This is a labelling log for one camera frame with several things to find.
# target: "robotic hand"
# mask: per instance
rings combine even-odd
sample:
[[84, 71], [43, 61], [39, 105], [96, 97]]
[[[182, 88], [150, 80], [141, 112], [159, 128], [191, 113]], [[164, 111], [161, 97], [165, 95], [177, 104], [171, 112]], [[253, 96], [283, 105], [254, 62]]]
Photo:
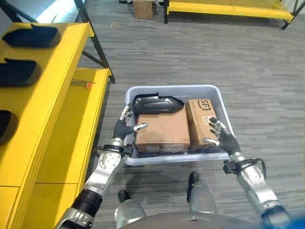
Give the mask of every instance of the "robotic hand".
[[[241, 153], [237, 140], [221, 121], [211, 118], [210, 126], [213, 127], [214, 130], [211, 132], [215, 134], [218, 141], [205, 138], [204, 142], [218, 146], [228, 153], [230, 161], [224, 161], [224, 172], [237, 175], [237, 181], [265, 225], [284, 228], [291, 222], [291, 219], [273, 190], [266, 184], [263, 160], [260, 158], [246, 159]], [[258, 161], [262, 162], [263, 172], [256, 166]]]
[[131, 106], [127, 105], [114, 126], [110, 143], [104, 146], [103, 152], [99, 156], [96, 169], [84, 184], [72, 206], [65, 211], [55, 229], [91, 228], [93, 219], [109, 191], [114, 175], [121, 167], [121, 158], [125, 156], [124, 138], [148, 126], [146, 123], [127, 126], [126, 123], [131, 116]]

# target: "white wall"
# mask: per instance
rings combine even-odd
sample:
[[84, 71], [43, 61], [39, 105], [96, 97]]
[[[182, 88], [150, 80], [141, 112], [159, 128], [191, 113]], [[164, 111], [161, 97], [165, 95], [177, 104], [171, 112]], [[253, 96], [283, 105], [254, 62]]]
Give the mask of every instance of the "white wall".
[[[25, 12], [33, 18], [40, 15], [55, 0], [7, 0], [19, 10]], [[0, 35], [3, 34], [11, 24], [11, 20], [0, 9]]]

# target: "yellow shelf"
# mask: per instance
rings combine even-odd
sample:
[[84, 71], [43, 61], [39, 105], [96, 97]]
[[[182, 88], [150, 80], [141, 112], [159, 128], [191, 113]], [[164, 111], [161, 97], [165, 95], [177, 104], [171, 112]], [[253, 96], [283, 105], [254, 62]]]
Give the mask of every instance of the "yellow shelf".
[[69, 87], [47, 145], [22, 228], [52, 228], [79, 193], [109, 74], [109, 69], [76, 69], [73, 79], [95, 84], [91, 89], [73, 84]]
[[170, 0], [171, 11], [275, 18], [290, 21], [293, 15], [279, 0]]
[[[0, 146], [0, 187], [18, 189], [7, 228], [18, 227], [23, 220], [23, 209], [27, 206], [63, 99], [86, 40], [93, 36], [88, 23], [50, 26], [61, 33], [61, 42], [54, 48], [14, 48], [0, 40], [0, 62], [4, 62], [4, 58], [35, 60], [41, 67], [40, 79], [35, 84], [0, 90], [0, 110], [9, 110], [19, 118], [14, 137]], [[25, 27], [30, 27], [30, 23], [14, 23], [9, 31]], [[3, 192], [0, 202], [6, 203], [9, 195], [10, 192]], [[0, 225], [5, 224], [5, 217], [1, 216]]]
[[5, 228], [18, 193], [18, 187], [0, 187], [0, 228]]
[[76, 184], [35, 184], [23, 229], [52, 229], [74, 201]]

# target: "brown cardboard box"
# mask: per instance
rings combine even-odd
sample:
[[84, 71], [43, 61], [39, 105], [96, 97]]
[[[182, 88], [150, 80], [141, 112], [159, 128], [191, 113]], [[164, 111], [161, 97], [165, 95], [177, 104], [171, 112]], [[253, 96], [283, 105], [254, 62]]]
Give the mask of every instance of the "brown cardboard box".
[[209, 99], [191, 99], [186, 105], [187, 121], [190, 130], [191, 149], [208, 148], [211, 145], [202, 140], [206, 137], [217, 140], [210, 132], [209, 119], [215, 117], [213, 105]]
[[133, 0], [134, 17], [139, 19], [153, 19], [152, 0]]
[[175, 153], [190, 145], [185, 106], [174, 114], [141, 114], [138, 123], [148, 123], [147, 128], [137, 132], [139, 153]]

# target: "black cable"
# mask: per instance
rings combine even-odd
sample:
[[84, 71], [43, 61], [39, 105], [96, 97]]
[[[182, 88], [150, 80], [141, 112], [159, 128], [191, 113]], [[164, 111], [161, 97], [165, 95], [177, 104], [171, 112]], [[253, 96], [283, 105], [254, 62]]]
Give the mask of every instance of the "black cable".
[[262, 160], [261, 158], [257, 158], [256, 161], [260, 161], [262, 163], [262, 170], [263, 170], [263, 175], [264, 175], [264, 179], [267, 179], [267, 171], [266, 171], [266, 164], [264, 162], [264, 160]]
[[261, 158], [246, 159], [246, 160], [243, 160], [243, 161], [239, 161], [239, 162], [235, 163], [236, 168], [235, 169], [229, 169], [229, 172], [233, 173], [233, 174], [239, 174], [244, 169], [246, 169], [250, 166], [256, 165], [257, 162], [259, 162], [259, 161], [262, 163], [262, 173], [263, 173], [264, 179], [266, 180], [266, 178], [267, 178], [266, 164]]

